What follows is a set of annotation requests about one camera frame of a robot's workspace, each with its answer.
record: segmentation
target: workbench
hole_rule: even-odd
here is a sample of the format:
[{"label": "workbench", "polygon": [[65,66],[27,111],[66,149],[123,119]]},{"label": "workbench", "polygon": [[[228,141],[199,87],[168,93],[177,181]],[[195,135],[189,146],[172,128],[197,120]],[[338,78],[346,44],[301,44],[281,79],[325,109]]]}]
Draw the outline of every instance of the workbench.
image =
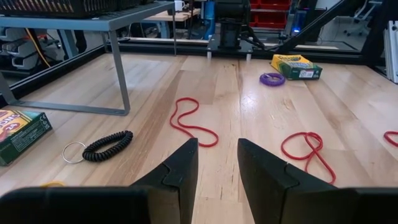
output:
[{"label": "workbench", "polygon": [[[170,16],[173,21],[173,28],[175,32],[175,8],[174,2],[154,2],[144,6],[137,6],[133,9],[127,9],[119,12],[108,13],[103,16],[89,18],[89,19],[54,19],[42,17],[6,17],[0,16],[0,24],[5,27],[20,27],[33,29],[58,29],[61,30],[61,36],[65,42],[65,48],[69,58],[77,55],[75,41],[71,30],[92,30],[100,31],[103,37],[105,52],[108,52],[107,40],[104,32],[109,35],[109,42],[112,48],[114,65],[118,74],[118,81],[123,99],[124,109],[114,108],[100,108],[92,106],[80,105],[64,105],[58,103],[43,103],[34,101],[17,100],[11,91],[9,85],[0,72],[0,92],[4,96],[9,105],[26,106],[33,108],[45,108],[65,111],[78,111],[87,113],[99,113],[110,115],[127,115],[130,111],[129,95],[127,93],[126,79],[124,77],[121,54],[119,51],[118,38],[116,30],[124,26],[128,26],[133,22],[140,22],[141,20],[150,16],[156,15],[162,11],[172,9],[173,13]],[[176,41],[174,37],[174,54],[177,53]]]},{"label": "workbench", "polygon": [[[194,9],[192,16],[198,15],[202,10]],[[176,12],[175,13],[175,21],[176,22],[185,22],[187,19],[191,18],[191,11],[188,12]],[[158,30],[160,31],[160,36],[163,39],[171,38],[170,36],[170,27],[169,23],[173,21],[173,17],[167,14],[167,11],[158,13],[154,16],[150,16],[144,19],[143,23],[155,23]]]}]

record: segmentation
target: crayola box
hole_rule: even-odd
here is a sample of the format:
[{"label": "crayola box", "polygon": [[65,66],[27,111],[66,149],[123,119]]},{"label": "crayola box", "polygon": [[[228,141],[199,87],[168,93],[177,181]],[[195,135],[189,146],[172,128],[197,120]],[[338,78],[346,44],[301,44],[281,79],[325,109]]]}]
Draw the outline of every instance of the crayola box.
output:
[{"label": "crayola box", "polygon": [[322,68],[301,55],[274,55],[271,66],[288,80],[318,80]]},{"label": "crayola box", "polygon": [[0,110],[0,166],[7,166],[52,129],[44,113]]}]

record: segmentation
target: red elastic cord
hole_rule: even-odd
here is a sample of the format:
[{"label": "red elastic cord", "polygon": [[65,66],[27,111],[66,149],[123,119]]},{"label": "red elastic cord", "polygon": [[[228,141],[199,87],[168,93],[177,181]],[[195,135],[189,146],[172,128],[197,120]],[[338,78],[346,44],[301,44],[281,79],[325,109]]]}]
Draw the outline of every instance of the red elastic cord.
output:
[{"label": "red elastic cord", "polygon": [[180,119],[181,119],[181,118],[183,118],[183,117],[186,116],[186,115],[192,114],[192,113],[194,113],[195,111],[197,111],[197,110],[199,109],[199,102],[198,102],[197,100],[193,99],[193,98],[184,97],[184,98],[178,99],[178,100],[175,102],[175,111],[174,111],[174,113],[172,114],[172,116],[170,117],[170,125],[171,125],[173,128],[178,129],[178,130],[182,131],[183,133],[189,135],[191,138],[194,138],[194,135],[191,134],[189,131],[187,131],[187,130],[181,128],[181,127],[178,127],[177,125],[173,124],[173,122],[172,122],[174,116],[177,114],[177,111],[178,111],[178,103],[181,102],[181,101],[191,101],[191,102],[194,102],[194,103],[197,104],[197,107],[194,108],[193,110],[190,110],[190,111],[188,111],[188,112],[182,113],[180,116],[178,116],[178,117],[177,117],[177,123],[178,123],[178,125],[180,125],[180,126],[183,127],[183,128],[199,129],[199,130],[205,131],[205,132],[207,132],[207,133],[210,133],[210,134],[214,135],[214,137],[216,137],[216,141],[215,141],[215,142],[213,142],[213,143],[211,143],[211,144],[203,144],[203,143],[200,143],[200,142],[199,142],[199,146],[201,146],[201,147],[212,147],[212,146],[217,145],[217,143],[218,143],[218,135],[217,135],[214,131],[209,130],[209,129],[207,129],[207,128],[203,128],[203,127],[192,126],[192,125],[185,125],[185,124],[182,124],[182,123],[180,122]]},{"label": "red elastic cord", "polygon": [[390,134],[392,135],[398,135],[397,131],[388,131],[384,133],[384,138],[387,140],[387,142],[391,143],[393,146],[398,147],[398,143],[396,143],[394,140],[390,138]]},{"label": "red elastic cord", "polygon": [[[294,138],[294,137],[296,137],[296,136],[301,136],[301,135],[304,136],[304,139],[305,139],[305,141],[307,142],[307,144],[311,147],[312,152],[309,153],[309,154],[306,155],[306,156],[303,156],[303,157],[292,156],[292,155],[290,155],[290,154],[285,150],[284,144],[285,144],[288,140],[290,140],[290,139],[292,139],[292,138]],[[317,140],[318,143],[319,143],[319,145],[318,145],[317,147],[315,147],[315,146],[310,142],[309,137],[314,138],[315,140]],[[282,145],[280,146],[280,149],[282,150],[282,152],[283,152],[287,157],[289,157],[289,158],[291,158],[291,159],[295,159],[295,160],[305,160],[305,159],[307,159],[307,163],[305,164],[305,168],[304,168],[304,171],[305,171],[305,172],[308,172],[308,165],[309,165],[311,159],[314,157],[314,155],[317,155],[318,158],[319,158],[319,160],[321,160],[322,164],[326,167],[326,169],[328,169],[328,171],[329,171],[329,173],[330,173],[330,175],[331,175],[331,182],[329,182],[329,184],[333,184],[333,183],[335,183],[335,180],[336,180],[336,174],[335,174],[335,172],[333,171],[333,169],[328,165],[328,163],[327,163],[327,162],[322,158],[322,156],[319,154],[319,150],[321,150],[322,147],[323,147],[322,138],[321,138],[321,136],[319,136],[317,133],[311,133],[311,132],[305,133],[305,132],[300,132],[300,133],[292,134],[291,136],[287,137],[287,139],[285,139],[285,141],[282,142]]]}]

